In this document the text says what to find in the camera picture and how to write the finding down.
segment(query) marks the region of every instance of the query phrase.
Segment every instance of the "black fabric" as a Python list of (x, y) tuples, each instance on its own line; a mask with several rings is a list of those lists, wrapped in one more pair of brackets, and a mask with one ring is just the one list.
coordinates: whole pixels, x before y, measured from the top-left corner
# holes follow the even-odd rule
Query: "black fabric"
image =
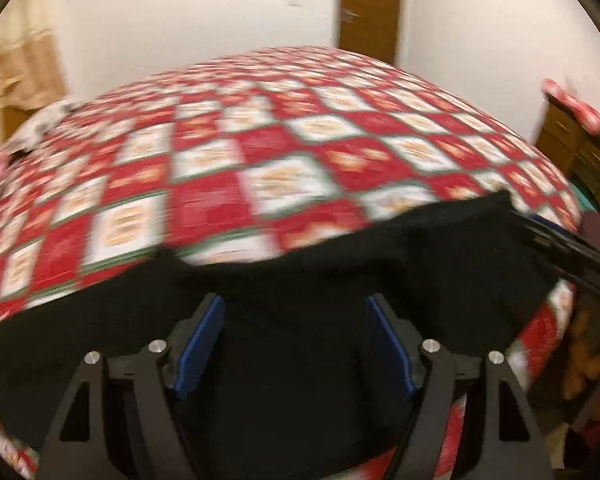
[(504, 350), (555, 285), (509, 233), (501, 192), (437, 203), (254, 264), (191, 267), (170, 250), (0, 322), (0, 420), (41, 449), (80, 359), (166, 338), (207, 292), (227, 320), (198, 393), (177, 407), (215, 478), (317, 478), (393, 443), (404, 412), (379, 399), (363, 341), (382, 292), (457, 353)]

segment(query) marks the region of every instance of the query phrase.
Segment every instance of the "metal screw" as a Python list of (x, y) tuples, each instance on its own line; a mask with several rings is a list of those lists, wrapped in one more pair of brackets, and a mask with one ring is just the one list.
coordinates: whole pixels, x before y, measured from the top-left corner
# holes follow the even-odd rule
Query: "metal screw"
[(149, 343), (149, 352), (153, 354), (161, 354), (167, 349), (167, 342), (162, 339), (154, 339)]
[(489, 352), (489, 361), (495, 365), (501, 365), (504, 362), (504, 355), (502, 355), (502, 352), (492, 350)]
[(422, 342), (422, 349), (429, 354), (435, 354), (440, 350), (440, 343), (435, 339), (425, 339)]
[(100, 352), (89, 352), (84, 356), (84, 362), (88, 365), (94, 365), (100, 360)]

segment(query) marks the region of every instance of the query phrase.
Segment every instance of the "red and white checkered quilt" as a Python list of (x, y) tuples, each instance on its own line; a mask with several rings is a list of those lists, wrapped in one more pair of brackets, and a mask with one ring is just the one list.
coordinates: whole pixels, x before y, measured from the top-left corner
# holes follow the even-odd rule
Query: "red and white checkered quilt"
[[(383, 62), (277, 48), (164, 72), (84, 105), (11, 172), (0, 198), (0, 320), (116, 275), (159, 243), (197, 264), (259, 260), (503, 187), (521, 211), (576, 227), (568, 183), (538, 150)], [(559, 283), (509, 349), (523, 386), (570, 309)], [(458, 402), (449, 420), (441, 475), (462, 410)], [(0, 453), (34, 474), (36, 454), (1, 426)], [(342, 478), (381, 478), (390, 453)]]

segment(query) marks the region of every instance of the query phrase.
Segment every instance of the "beige curtain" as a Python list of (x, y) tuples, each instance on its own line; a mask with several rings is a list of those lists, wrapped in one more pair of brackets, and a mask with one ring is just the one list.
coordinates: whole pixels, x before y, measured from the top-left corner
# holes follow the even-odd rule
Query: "beige curtain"
[(2, 110), (37, 110), (66, 95), (48, 0), (11, 0), (0, 14), (0, 143)]

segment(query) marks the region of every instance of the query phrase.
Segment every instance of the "white square pattern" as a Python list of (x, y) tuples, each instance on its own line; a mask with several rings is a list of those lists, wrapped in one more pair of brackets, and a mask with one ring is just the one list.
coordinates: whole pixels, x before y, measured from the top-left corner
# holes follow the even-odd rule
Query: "white square pattern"
[(386, 90), (386, 93), (391, 97), (395, 97), (402, 104), (407, 105), (409, 108), (413, 108), (419, 112), (434, 114), (440, 112), (436, 107), (431, 106), (425, 100), (419, 98), (413, 92), (409, 92), (406, 90), (395, 89), (395, 90)]
[(180, 98), (177, 96), (164, 97), (157, 101), (148, 101), (141, 105), (140, 109), (143, 112), (152, 112), (154, 110), (161, 110), (162, 108), (168, 108), (174, 106), (180, 102)]
[(287, 92), (289, 90), (299, 90), (304, 88), (304, 85), (295, 79), (281, 79), (280, 81), (261, 81), (262, 86), (269, 92)]
[(269, 215), (333, 196), (337, 189), (326, 172), (305, 155), (290, 155), (240, 173), (255, 213)]
[(40, 169), (38, 171), (42, 173), (43, 171), (49, 171), (53, 168), (57, 168), (60, 166), (60, 164), (64, 164), (68, 157), (69, 150), (53, 153), (51, 156), (47, 157), (42, 164), (40, 164)]
[(126, 164), (132, 160), (168, 152), (172, 132), (173, 123), (156, 124), (132, 132), (118, 153), (116, 163)]
[(276, 239), (268, 233), (249, 234), (211, 245), (184, 257), (193, 265), (220, 264), (226, 262), (259, 262), (280, 254)]
[(445, 101), (450, 102), (453, 106), (460, 108), (461, 110), (464, 110), (465, 112), (469, 112), (470, 114), (475, 114), (475, 110), (471, 106), (469, 106), (465, 102), (462, 102), (460, 99), (458, 99), (457, 97), (454, 97), (451, 94), (448, 94), (446, 92), (436, 92), (436, 95), (438, 97), (442, 97)]
[(229, 106), (219, 121), (220, 130), (234, 134), (267, 126), (274, 121), (268, 108), (269, 100), (265, 97), (251, 98), (245, 105)]
[(339, 86), (324, 86), (315, 88), (324, 104), (341, 112), (359, 112), (373, 110), (359, 95), (347, 88)]
[(108, 175), (103, 175), (87, 180), (63, 195), (54, 222), (61, 222), (97, 206), (107, 178)]
[(424, 90), (424, 88), (422, 86), (420, 86), (416, 83), (413, 83), (411, 81), (404, 81), (401, 79), (396, 79), (395, 81), (393, 81), (393, 83), (395, 85), (401, 86), (405, 90)]
[(202, 92), (213, 92), (216, 89), (215, 83), (200, 83), (199, 85), (185, 86), (182, 90), (185, 94), (201, 94)]
[(220, 104), (218, 101), (211, 100), (178, 105), (176, 108), (176, 119), (190, 119), (198, 115), (217, 112), (219, 109)]
[(230, 168), (243, 161), (235, 139), (218, 139), (174, 155), (173, 176), (183, 178)]
[(350, 86), (351, 88), (372, 88), (375, 83), (369, 81), (369, 79), (356, 75), (349, 75), (347, 77), (339, 77), (336, 79), (344, 86)]
[(397, 119), (400, 119), (404, 124), (410, 126), (423, 134), (448, 134), (446, 128), (440, 126), (436, 121), (432, 121), (428, 117), (420, 114), (392, 114)]
[(462, 140), (464, 140), (464, 142), (466, 142), (468, 145), (473, 146), (491, 164), (505, 164), (506, 162), (509, 162), (509, 157), (502, 153), (484, 137), (464, 136), (462, 137)]
[(37, 203), (44, 202), (66, 188), (68, 188), (76, 177), (84, 168), (85, 164), (89, 160), (89, 155), (81, 155), (78, 158), (66, 163), (62, 168), (59, 168), (56, 176), (45, 184), (43, 193), (36, 200)]
[(423, 171), (457, 170), (458, 165), (429, 141), (419, 137), (383, 137), (398, 155)]
[(555, 187), (546, 177), (546, 175), (530, 160), (525, 160), (524, 162), (520, 162), (520, 168), (525, 170), (525, 173), (531, 177), (536, 183), (536, 186), (540, 188), (545, 195), (551, 195), (555, 191)]
[(560, 219), (558, 218), (558, 215), (555, 213), (555, 211), (548, 206), (547, 204), (543, 205), (539, 210), (538, 210), (538, 215), (540, 215), (542, 218), (544, 218), (545, 220), (548, 220), (549, 222), (553, 222), (554, 224), (559, 225), (560, 227), (564, 227), (562, 225), (562, 222), (560, 222)]
[(520, 137), (513, 134), (504, 134), (507, 139), (509, 139), (522, 153), (524, 153), (529, 158), (538, 158), (538, 154), (531, 149), (524, 140), (520, 139)]
[(218, 95), (232, 95), (240, 92), (244, 92), (250, 88), (253, 88), (255, 83), (253, 81), (234, 81), (231, 84), (221, 86), (216, 90)]
[(478, 181), (478, 184), (480, 184), (483, 189), (487, 191), (495, 192), (501, 189), (507, 189), (511, 195), (511, 203), (513, 204), (513, 207), (515, 207), (521, 213), (526, 213), (529, 211), (529, 206), (524, 200), (522, 200), (520, 194), (511, 185), (511, 183), (497, 171), (478, 171), (477, 173), (474, 173), (472, 177)]
[(303, 117), (292, 119), (286, 123), (294, 133), (309, 142), (328, 142), (364, 135), (362, 130), (349, 123), (349, 121), (331, 115)]
[(29, 285), (42, 240), (14, 251), (7, 260), (0, 286), (0, 297), (10, 296)]
[(0, 254), (9, 249), (18, 238), (20, 230), (27, 218), (28, 211), (20, 213), (15, 218), (12, 218), (7, 225), (4, 226), (0, 233)]
[(469, 114), (454, 114), (456, 119), (462, 121), (467, 126), (472, 127), (477, 132), (483, 134), (493, 133), (494, 129), (484, 124), (480, 119), (476, 119), (474, 116)]
[(99, 213), (93, 221), (85, 265), (123, 256), (162, 240), (164, 195), (149, 196)]
[(412, 184), (390, 186), (360, 195), (360, 201), (369, 219), (387, 220), (416, 206), (435, 202), (429, 189)]

